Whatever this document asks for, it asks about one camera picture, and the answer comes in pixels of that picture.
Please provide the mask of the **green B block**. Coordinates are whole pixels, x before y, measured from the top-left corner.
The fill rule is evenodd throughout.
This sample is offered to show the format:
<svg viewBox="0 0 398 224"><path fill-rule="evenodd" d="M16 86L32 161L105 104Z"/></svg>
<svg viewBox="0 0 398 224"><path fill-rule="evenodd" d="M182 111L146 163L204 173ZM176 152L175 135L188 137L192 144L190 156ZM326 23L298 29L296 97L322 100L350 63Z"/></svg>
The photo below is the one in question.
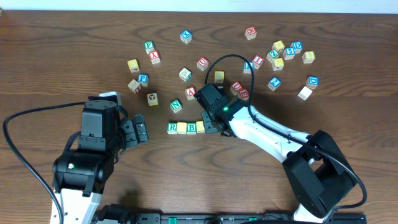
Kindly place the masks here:
<svg viewBox="0 0 398 224"><path fill-rule="evenodd" d="M187 123L187 134L196 134L197 126L196 123Z"/></svg>

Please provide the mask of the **yellow O block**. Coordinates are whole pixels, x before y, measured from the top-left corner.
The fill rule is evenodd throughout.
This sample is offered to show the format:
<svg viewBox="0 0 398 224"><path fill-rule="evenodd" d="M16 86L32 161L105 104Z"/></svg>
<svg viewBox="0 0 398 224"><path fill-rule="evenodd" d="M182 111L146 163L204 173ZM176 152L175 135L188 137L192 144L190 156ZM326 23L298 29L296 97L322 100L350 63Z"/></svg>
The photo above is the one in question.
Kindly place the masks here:
<svg viewBox="0 0 398 224"><path fill-rule="evenodd" d="M177 133L178 134L186 134L187 133L187 123L186 122L178 122L177 123Z"/></svg>

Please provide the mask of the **green R block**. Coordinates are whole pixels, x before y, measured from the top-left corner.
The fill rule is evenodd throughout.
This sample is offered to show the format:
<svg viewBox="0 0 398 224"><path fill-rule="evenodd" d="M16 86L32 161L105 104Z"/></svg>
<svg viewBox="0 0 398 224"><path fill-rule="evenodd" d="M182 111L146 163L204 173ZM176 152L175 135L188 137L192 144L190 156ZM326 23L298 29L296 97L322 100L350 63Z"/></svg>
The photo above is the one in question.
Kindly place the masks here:
<svg viewBox="0 0 398 224"><path fill-rule="evenodd" d="M168 134L177 134L177 123L170 122L167 125Z"/></svg>

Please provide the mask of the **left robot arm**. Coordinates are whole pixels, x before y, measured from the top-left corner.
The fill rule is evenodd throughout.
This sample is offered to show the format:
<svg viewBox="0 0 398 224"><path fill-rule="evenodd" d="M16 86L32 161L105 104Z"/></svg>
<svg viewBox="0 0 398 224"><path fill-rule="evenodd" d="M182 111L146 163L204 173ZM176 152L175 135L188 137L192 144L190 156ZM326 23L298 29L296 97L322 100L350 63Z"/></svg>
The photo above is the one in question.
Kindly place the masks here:
<svg viewBox="0 0 398 224"><path fill-rule="evenodd" d="M53 164L57 200L50 223L135 223L135 214L127 208L111 204L99 210L98 205L120 154L148 139L143 115L129 119L119 93L89 97L81 130L70 136Z"/></svg>

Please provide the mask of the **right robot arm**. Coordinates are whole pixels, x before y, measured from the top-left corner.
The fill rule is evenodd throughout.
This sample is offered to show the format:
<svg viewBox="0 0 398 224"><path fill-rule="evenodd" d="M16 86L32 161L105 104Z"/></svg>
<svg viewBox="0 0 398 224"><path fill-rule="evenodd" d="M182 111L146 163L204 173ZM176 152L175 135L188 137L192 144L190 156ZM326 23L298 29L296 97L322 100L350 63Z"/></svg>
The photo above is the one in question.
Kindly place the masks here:
<svg viewBox="0 0 398 224"><path fill-rule="evenodd" d="M240 98L229 100L212 83L198 90L207 134L247 140L275 157L285 170L300 205L295 221L325 223L337 204L358 183L334 139L319 130L310 135L289 129L258 112Z"/></svg>

